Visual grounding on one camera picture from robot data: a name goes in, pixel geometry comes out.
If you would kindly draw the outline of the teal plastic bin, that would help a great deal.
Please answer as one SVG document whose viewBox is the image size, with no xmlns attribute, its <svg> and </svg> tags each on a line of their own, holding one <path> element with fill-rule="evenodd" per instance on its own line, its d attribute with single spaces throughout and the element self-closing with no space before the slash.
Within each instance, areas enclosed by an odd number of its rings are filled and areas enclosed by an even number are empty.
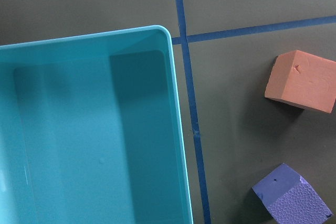
<svg viewBox="0 0 336 224">
<path fill-rule="evenodd" d="M 1 223 L 192 223 L 163 26 L 1 46 Z"/>
</svg>

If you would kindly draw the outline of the orange foam block left side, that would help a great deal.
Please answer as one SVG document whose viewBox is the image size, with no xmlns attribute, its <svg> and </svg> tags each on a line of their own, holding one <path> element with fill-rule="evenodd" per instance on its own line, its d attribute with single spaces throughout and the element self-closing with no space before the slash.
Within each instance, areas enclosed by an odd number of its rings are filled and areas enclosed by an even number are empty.
<svg viewBox="0 0 336 224">
<path fill-rule="evenodd" d="M 300 50 L 279 55 L 266 85 L 265 98 L 331 113 L 335 104 L 335 61 Z"/>
</svg>

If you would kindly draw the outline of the purple foam block left side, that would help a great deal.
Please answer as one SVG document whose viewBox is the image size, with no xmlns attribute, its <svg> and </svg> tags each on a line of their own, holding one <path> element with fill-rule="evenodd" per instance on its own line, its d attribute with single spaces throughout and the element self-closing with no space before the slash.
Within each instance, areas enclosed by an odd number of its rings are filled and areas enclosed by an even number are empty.
<svg viewBox="0 0 336 224">
<path fill-rule="evenodd" d="M 277 223 L 324 223 L 333 216 L 314 188 L 285 163 L 255 184 L 253 191 Z"/>
</svg>

